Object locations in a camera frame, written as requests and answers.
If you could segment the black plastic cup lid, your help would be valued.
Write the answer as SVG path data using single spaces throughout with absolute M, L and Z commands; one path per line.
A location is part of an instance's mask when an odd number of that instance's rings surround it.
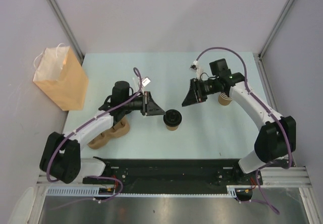
M 163 121 L 168 127 L 177 127 L 182 122 L 182 115 L 176 109 L 169 109 L 163 116 Z

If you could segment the single brown paper cup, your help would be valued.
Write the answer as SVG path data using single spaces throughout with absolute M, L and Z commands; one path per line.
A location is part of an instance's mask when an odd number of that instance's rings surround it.
M 166 128 L 169 130 L 169 131 L 175 131 L 177 130 L 179 127 L 179 124 L 166 124 Z

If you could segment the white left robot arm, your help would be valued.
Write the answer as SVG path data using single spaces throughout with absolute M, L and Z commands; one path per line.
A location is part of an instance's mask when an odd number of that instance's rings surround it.
M 70 133 L 52 132 L 39 165 L 47 180 L 73 182 L 81 172 L 81 150 L 85 146 L 99 149 L 111 139 L 126 135 L 130 131 L 126 115 L 133 111 L 143 116 L 165 115 L 149 91 L 133 92 L 128 82 L 118 81 L 93 118 Z

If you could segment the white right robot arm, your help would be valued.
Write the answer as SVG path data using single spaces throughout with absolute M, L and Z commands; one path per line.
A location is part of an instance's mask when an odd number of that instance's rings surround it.
M 292 116 L 285 117 L 263 102 L 250 88 L 241 73 L 232 73 L 225 59 L 211 62 L 212 77 L 202 80 L 202 67 L 194 61 L 190 69 L 196 78 L 190 80 L 189 91 L 182 106 L 205 102 L 211 94 L 218 93 L 224 99 L 238 103 L 251 117 L 259 133 L 254 150 L 238 161 L 239 168 L 233 171 L 233 179 L 245 184 L 251 172 L 260 169 L 277 158 L 288 156 L 287 166 L 291 166 L 292 152 L 296 149 L 296 121 Z

